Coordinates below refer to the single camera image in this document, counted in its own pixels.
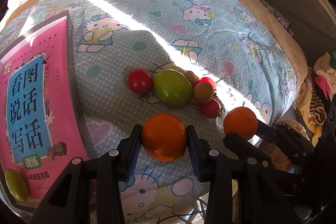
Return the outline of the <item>yellow-orange cherry tomato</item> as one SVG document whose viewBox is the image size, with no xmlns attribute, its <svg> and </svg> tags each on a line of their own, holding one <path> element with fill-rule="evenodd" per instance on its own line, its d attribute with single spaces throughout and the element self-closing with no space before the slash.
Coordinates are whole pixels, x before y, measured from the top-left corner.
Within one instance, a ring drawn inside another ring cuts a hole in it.
<svg viewBox="0 0 336 224">
<path fill-rule="evenodd" d="M 207 82 L 199 82 L 194 87 L 194 99 L 198 103 L 209 102 L 214 95 L 214 89 L 211 84 Z"/>
</svg>

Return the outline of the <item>striped clothes pile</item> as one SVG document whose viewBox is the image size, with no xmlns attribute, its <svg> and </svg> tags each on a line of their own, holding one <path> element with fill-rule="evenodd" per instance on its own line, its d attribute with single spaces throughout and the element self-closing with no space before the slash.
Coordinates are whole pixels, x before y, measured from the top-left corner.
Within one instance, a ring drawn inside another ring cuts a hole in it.
<svg viewBox="0 0 336 224">
<path fill-rule="evenodd" d="M 310 133 L 309 139 L 316 145 L 327 120 L 327 104 L 335 95 L 335 52 L 325 52 L 313 67 L 299 90 L 294 108 Z"/>
</svg>

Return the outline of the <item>small red cherry tomato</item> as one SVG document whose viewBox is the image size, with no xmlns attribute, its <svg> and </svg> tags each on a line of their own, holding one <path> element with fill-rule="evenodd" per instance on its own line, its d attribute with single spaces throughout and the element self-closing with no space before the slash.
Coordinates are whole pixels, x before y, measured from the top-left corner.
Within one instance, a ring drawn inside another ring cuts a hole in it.
<svg viewBox="0 0 336 224">
<path fill-rule="evenodd" d="M 211 99 L 209 102 L 199 104 L 198 110 L 202 116 L 213 119 L 221 116 L 222 106 L 217 100 Z"/>
<path fill-rule="evenodd" d="M 198 79 L 197 84 L 199 84 L 199 83 L 208 83 L 212 86 L 213 90 L 216 89 L 216 83 L 212 79 L 210 79 L 209 77 L 202 77 L 202 78 Z"/>
</svg>

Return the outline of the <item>large green tomato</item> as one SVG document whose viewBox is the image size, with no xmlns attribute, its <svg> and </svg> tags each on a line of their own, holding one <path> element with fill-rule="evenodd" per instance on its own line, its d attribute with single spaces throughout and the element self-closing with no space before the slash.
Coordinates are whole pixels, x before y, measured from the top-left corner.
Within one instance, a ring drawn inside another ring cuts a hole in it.
<svg viewBox="0 0 336 224">
<path fill-rule="evenodd" d="M 179 71 L 166 69 L 154 76 L 157 98 L 170 107 L 184 107 L 193 97 L 193 86 Z"/>
</svg>

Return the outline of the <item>orange tangerine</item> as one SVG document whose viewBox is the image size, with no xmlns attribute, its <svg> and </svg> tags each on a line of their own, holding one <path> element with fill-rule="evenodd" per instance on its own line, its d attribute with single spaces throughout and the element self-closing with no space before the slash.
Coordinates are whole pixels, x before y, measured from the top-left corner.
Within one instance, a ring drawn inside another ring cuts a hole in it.
<svg viewBox="0 0 336 224">
<path fill-rule="evenodd" d="M 244 140 L 251 139 L 257 132 L 259 120 L 247 107 L 237 107 L 227 113 L 223 120 L 225 135 L 235 133 Z"/>
<path fill-rule="evenodd" d="M 184 156 L 187 147 L 185 125 L 173 114 L 155 114 L 143 125 L 141 142 L 145 151 L 156 160 L 175 161 Z"/>
</svg>

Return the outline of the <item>large red tomato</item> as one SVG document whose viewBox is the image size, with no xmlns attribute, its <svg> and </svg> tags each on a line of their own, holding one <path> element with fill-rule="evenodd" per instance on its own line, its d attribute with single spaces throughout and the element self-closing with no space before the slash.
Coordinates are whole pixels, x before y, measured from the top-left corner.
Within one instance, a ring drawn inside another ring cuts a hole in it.
<svg viewBox="0 0 336 224">
<path fill-rule="evenodd" d="M 127 77 L 128 87 L 135 94 L 145 94 L 151 91 L 153 79 L 145 69 L 133 69 Z"/>
</svg>

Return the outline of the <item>small orange tomato behind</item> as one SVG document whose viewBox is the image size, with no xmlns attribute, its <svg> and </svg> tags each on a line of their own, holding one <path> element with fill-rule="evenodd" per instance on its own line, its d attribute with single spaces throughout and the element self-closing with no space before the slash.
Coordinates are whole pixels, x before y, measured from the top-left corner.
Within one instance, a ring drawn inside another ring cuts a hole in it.
<svg viewBox="0 0 336 224">
<path fill-rule="evenodd" d="M 192 71 L 184 71 L 183 75 L 188 79 L 190 84 L 194 87 L 198 82 L 198 76 Z"/>
</svg>

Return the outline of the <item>hello kitty bed sheet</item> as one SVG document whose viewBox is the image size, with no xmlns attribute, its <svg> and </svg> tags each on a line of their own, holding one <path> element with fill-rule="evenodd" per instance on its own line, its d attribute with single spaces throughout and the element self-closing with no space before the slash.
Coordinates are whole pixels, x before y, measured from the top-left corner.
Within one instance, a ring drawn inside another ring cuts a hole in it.
<svg viewBox="0 0 336 224">
<path fill-rule="evenodd" d="M 216 83 L 222 110 L 245 106 L 272 124 L 297 77 L 279 42 L 238 0 L 39 0 L 1 30 L 1 165 L 25 179 L 37 207 L 75 157 L 115 149 L 134 125 L 169 113 L 227 153 L 223 120 L 193 97 L 135 94 L 133 69 L 194 72 Z"/>
</svg>

